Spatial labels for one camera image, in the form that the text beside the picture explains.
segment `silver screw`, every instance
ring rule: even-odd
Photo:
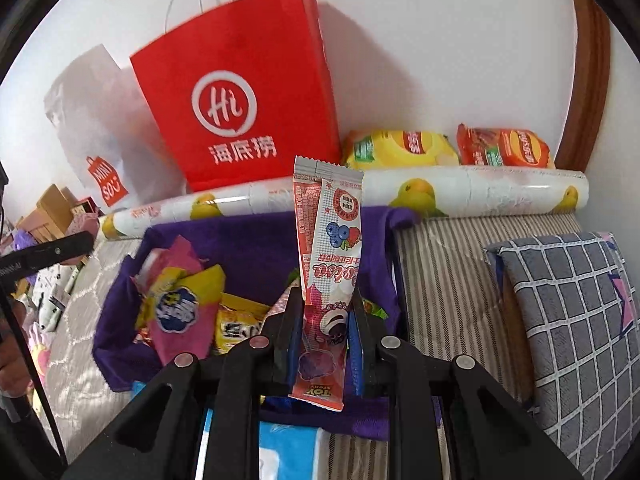
[[[400,346],[400,340],[394,335],[385,335],[380,342],[383,347],[389,349],[398,348]]]
[[[269,338],[263,335],[257,335],[249,340],[249,346],[251,348],[266,348],[269,346]]]
[[[178,354],[174,359],[174,363],[178,368],[186,368],[193,364],[193,356],[187,353]]]
[[[471,370],[476,366],[476,360],[468,355],[459,355],[456,357],[456,364],[463,370]]]

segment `purple fabric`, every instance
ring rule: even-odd
[[[362,259],[358,273],[361,294],[381,306],[395,332],[400,316],[391,279],[391,229],[417,220],[409,209],[373,207],[362,211]],[[225,291],[249,300],[273,304],[286,288],[289,273],[298,266],[295,218],[291,212],[217,217],[158,225],[146,231],[135,258],[126,256],[111,286],[94,336],[94,360],[115,392],[131,390],[133,381],[148,382],[161,369],[155,351],[135,344],[135,320],[141,298],[132,282],[153,248],[168,248],[177,235],[187,238],[206,267],[220,264],[226,273]],[[270,420],[300,426],[319,426],[333,433],[388,438],[386,403],[353,395],[351,373],[345,378],[345,408],[333,413],[306,402],[272,403],[264,412]]]
[[[27,247],[33,247],[38,244],[38,241],[31,236],[31,233],[18,229],[14,235],[14,251],[20,251],[22,249],[26,249]],[[31,276],[27,276],[26,280],[29,282],[31,286],[36,284],[37,274],[32,274]]]

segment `human hand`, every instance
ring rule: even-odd
[[[19,301],[14,301],[14,316],[22,326],[26,310]],[[0,390],[7,397],[20,397],[27,392],[31,382],[27,365],[24,363],[18,343],[4,318],[0,321]]]

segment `white wall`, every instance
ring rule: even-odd
[[[0,86],[9,218],[28,213],[52,182],[83,193],[43,113],[55,76],[98,43],[127,64],[162,33],[168,1],[61,0],[37,28]],[[572,0],[319,1],[343,133],[453,135],[466,122],[529,128],[557,148],[573,79]],[[197,0],[176,0],[171,23],[197,11]]]
[[[577,216],[586,230],[616,235],[640,286],[640,62],[613,26],[611,34],[607,105],[586,171],[589,202]]]

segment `white paper bag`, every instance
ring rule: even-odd
[[[103,45],[66,67],[44,106],[66,160],[103,211],[184,193],[133,70],[121,70]]]

